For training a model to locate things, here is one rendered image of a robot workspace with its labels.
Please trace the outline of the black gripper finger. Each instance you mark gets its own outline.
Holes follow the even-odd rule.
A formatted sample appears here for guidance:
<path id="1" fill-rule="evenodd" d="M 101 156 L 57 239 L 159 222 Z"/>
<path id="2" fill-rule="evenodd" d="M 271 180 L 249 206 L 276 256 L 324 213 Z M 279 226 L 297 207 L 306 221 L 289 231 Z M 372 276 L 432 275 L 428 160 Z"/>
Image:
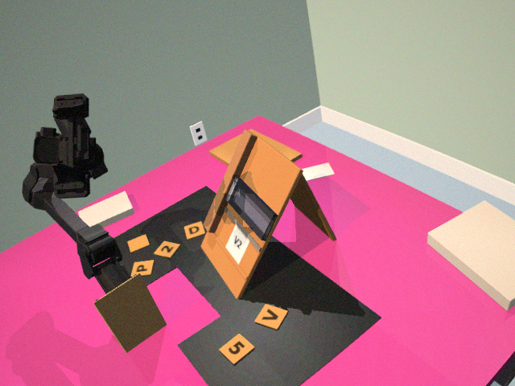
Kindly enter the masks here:
<path id="1" fill-rule="evenodd" d="M 64 100 L 54 104 L 53 117 L 84 115 L 84 100 Z"/>
<path id="2" fill-rule="evenodd" d="M 56 190 L 82 189 L 86 186 L 85 172 L 64 164 L 53 163 L 54 188 Z"/>

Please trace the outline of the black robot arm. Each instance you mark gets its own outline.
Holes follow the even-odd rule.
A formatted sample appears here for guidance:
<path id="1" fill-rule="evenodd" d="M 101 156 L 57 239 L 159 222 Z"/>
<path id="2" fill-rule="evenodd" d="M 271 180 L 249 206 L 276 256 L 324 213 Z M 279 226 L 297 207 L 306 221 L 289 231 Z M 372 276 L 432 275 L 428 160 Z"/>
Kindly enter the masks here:
<path id="1" fill-rule="evenodd" d="M 36 132 L 33 151 L 35 163 L 31 165 L 30 172 L 23 180 L 23 198 L 34 209 L 46 211 L 74 239 L 83 274 L 89 280 L 95 277 L 107 294 L 132 277 L 125 267 L 119 264 L 122 255 L 116 240 L 108 234 L 109 232 L 99 224 L 88 226 L 62 199 L 56 198 L 53 182 L 55 171 L 52 164 L 63 164 L 59 161 L 59 136 L 60 139 L 66 138 L 68 119 L 55 118 L 55 123 L 61 134 L 52 127 L 41 127 L 40 132 Z M 103 150 L 97 143 L 96 146 L 97 162 L 88 166 L 76 166 L 93 179 L 108 172 Z"/>

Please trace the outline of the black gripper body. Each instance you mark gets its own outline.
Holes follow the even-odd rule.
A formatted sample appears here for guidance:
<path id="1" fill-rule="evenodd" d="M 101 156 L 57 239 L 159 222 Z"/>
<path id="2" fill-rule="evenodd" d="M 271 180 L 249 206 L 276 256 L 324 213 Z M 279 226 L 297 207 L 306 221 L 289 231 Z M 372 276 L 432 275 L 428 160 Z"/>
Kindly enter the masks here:
<path id="1" fill-rule="evenodd" d="M 89 116 L 89 99 L 83 93 L 75 95 L 58 95 L 54 98 L 57 101 L 84 100 L 84 115 L 70 117 L 56 117 L 56 119 L 68 119 L 68 132 L 66 138 L 59 136 L 59 161 L 64 165 L 76 168 L 76 166 L 88 166 L 97 162 L 96 138 L 90 138 L 89 133 L 81 133 L 81 118 Z M 77 125 L 76 125 L 77 124 Z M 90 194 L 89 175 L 85 175 L 86 186 L 82 189 L 55 190 L 58 199 L 84 198 Z"/>

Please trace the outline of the white paper ticket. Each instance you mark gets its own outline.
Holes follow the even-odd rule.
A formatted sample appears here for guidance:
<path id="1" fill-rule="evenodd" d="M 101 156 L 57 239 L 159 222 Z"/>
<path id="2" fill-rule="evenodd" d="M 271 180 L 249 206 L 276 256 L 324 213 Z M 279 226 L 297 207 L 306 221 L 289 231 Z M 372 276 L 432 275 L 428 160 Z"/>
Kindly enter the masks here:
<path id="1" fill-rule="evenodd" d="M 250 241 L 244 235 L 244 233 L 239 229 L 238 226 L 235 225 L 233 232 L 229 237 L 229 241 L 225 247 L 238 264 L 240 263 L 241 258 L 244 256 L 249 242 Z"/>

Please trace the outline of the cream flat rectangular card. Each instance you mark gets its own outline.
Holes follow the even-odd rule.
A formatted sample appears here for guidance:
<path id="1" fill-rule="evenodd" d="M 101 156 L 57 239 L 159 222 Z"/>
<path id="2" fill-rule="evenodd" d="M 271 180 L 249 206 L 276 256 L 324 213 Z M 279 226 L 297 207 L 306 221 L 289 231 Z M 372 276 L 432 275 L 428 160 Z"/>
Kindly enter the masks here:
<path id="1" fill-rule="evenodd" d="M 307 181 L 319 179 L 325 176 L 334 175 L 328 162 L 303 169 L 303 175 Z"/>

